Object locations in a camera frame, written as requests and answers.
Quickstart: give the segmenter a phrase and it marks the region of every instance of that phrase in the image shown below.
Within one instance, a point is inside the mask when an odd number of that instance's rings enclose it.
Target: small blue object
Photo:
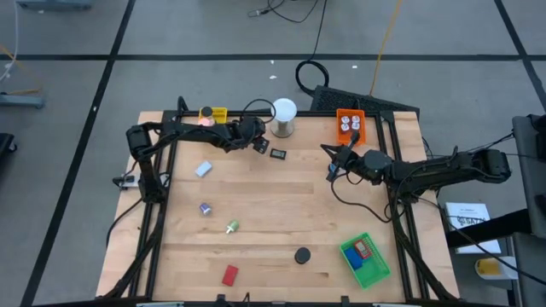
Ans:
[[[351,247],[349,249],[346,249],[344,251],[345,256],[347,257],[347,260],[349,260],[349,263],[351,264],[352,269],[360,269],[362,267],[363,259],[358,254],[357,250],[355,250],[354,247]]]
[[[209,161],[205,161],[201,163],[201,165],[199,165],[197,170],[195,170],[195,174],[197,174],[197,176],[199,177],[203,177],[205,176],[205,174],[207,174],[207,172],[211,170],[211,168],[212,168],[212,164]]]
[[[334,165],[334,163],[330,163],[330,165],[328,165],[328,170],[329,170],[329,171],[335,171],[335,165]],[[339,172],[339,171],[343,171],[343,169],[340,167],[340,168],[338,168],[338,171],[337,171],[337,172]]]
[[[202,203],[199,206],[199,209],[201,209],[201,212],[203,213],[203,215],[209,215],[212,212],[212,208],[209,205],[205,204],[205,203]]]

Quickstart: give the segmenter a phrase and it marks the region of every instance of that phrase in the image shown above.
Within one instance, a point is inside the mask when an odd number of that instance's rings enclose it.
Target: wooden tabletop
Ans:
[[[160,121],[161,115],[144,112],[139,122]],[[415,114],[395,113],[395,119],[403,160],[425,159]],[[184,118],[184,122],[195,121]],[[361,207],[340,203],[325,179],[329,158],[319,145],[335,144],[335,118],[298,117],[295,128],[285,139],[274,137],[269,130],[265,135],[270,148],[287,151],[286,160],[250,148],[226,154],[206,143],[178,143],[154,300],[213,301],[224,293],[226,299],[239,301],[250,292],[252,301],[339,302],[342,295],[351,302],[404,301],[392,225]],[[384,130],[391,150],[386,124]],[[366,144],[355,148],[359,154],[379,149],[373,119],[366,119],[366,131]],[[155,142],[157,136],[151,136]],[[166,165],[166,156],[162,165]],[[212,163],[212,170],[198,178],[195,169],[204,160]],[[364,203],[383,215],[387,203],[384,184],[372,186],[362,181],[353,186],[340,178],[335,188],[342,199]],[[432,192],[423,197],[436,200]],[[116,215],[138,198],[137,189],[122,192]],[[211,216],[202,216],[202,202],[212,207]],[[134,259],[143,207],[112,232],[97,295],[110,290]],[[438,209],[422,201],[413,210],[424,261],[446,289],[458,296]],[[227,235],[226,225],[232,219],[239,221],[240,228]],[[369,233],[392,272],[366,291],[354,279],[339,249],[341,243],[363,232]],[[294,261],[302,246],[311,251],[311,260],[303,265]],[[413,294],[419,297],[415,268],[409,258],[408,263]],[[239,268],[233,287],[222,284],[229,264]],[[142,267],[138,294],[144,293],[147,274],[148,261]]]

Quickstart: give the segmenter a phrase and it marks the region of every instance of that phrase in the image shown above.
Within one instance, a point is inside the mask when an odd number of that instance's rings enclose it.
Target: red block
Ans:
[[[235,282],[235,277],[237,276],[238,271],[239,269],[237,269],[233,265],[228,265],[228,268],[225,270],[222,283],[226,286],[230,286],[230,287],[233,286],[233,283]]]

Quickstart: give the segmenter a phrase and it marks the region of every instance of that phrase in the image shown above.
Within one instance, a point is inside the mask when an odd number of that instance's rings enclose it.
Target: yellow object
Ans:
[[[17,65],[23,72],[26,72],[26,74],[29,75],[31,78],[33,78],[34,81],[38,84],[37,89],[16,90],[16,91],[9,92],[8,95],[26,95],[26,94],[35,94],[35,93],[41,92],[42,82],[40,81],[40,79],[34,76],[32,72],[30,72],[28,69],[26,69],[26,67],[21,62],[17,61],[17,59],[14,59],[14,56],[11,54],[11,52],[8,51],[6,47],[0,45],[0,49],[5,55],[9,56],[9,58],[14,61],[15,65]]]
[[[377,78],[377,72],[379,71],[379,66],[381,66],[381,56],[383,55],[383,50],[385,50],[386,41],[391,35],[392,28],[394,27],[394,22],[396,21],[396,18],[398,17],[398,12],[400,11],[400,5],[402,5],[402,0],[398,0],[398,2],[396,3],[396,8],[394,9],[394,13],[392,14],[391,22],[389,23],[389,27],[386,29],[385,37],[383,38],[383,43],[381,44],[381,49],[379,50],[379,54],[377,55],[377,61],[375,62],[375,70],[374,70],[374,80],[372,81],[372,87],[369,89],[370,96],[374,93],[375,79]]]
[[[482,275],[500,275],[501,274],[501,265],[494,258],[487,258],[478,260],[476,263],[476,268],[478,272]]]
[[[199,109],[199,119],[202,119],[201,109]],[[216,124],[225,124],[228,121],[228,109],[226,107],[211,107],[212,116]]]

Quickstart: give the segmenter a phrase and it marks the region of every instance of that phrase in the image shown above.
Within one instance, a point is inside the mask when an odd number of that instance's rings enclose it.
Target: gray floor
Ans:
[[[330,1],[318,48],[323,54],[373,54],[396,1]],[[20,11],[22,54],[110,52],[126,0],[95,0],[88,12]],[[504,1],[529,54],[546,53],[539,0]],[[312,1],[289,2],[301,16]],[[137,0],[120,54],[283,54],[312,51],[319,10],[294,25],[267,14],[248,19],[264,1]],[[0,2],[0,43],[13,46],[11,2]],[[404,2],[387,54],[515,55],[493,1]],[[117,61],[74,184],[65,217],[35,304],[93,298],[104,257],[104,238],[119,196],[110,183],[128,157],[125,130],[141,111],[173,109],[179,95],[189,107],[241,109],[258,97],[288,97],[300,109],[311,98],[294,81],[297,61]],[[367,93],[373,61],[322,61],[331,85]],[[42,110],[0,108],[0,131],[14,133],[19,151],[0,182],[0,299],[20,303],[65,181],[104,61],[26,61],[44,81]],[[534,62],[546,78],[546,63]],[[306,84],[321,82],[302,70]],[[1,91],[32,87],[14,70]],[[543,113],[520,61],[384,61],[375,96],[421,108],[421,130],[436,154],[491,142],[510,132],[515,115]],[[499,146],[515,153],[513,141]],[[469,182],[442,190],[442,201],[485,202],[493,217],[525,206],[517,159],[501,185]],[[472,257],[453,256],[461,294],[474,302],[506,304],[506,293],[477,279]]]

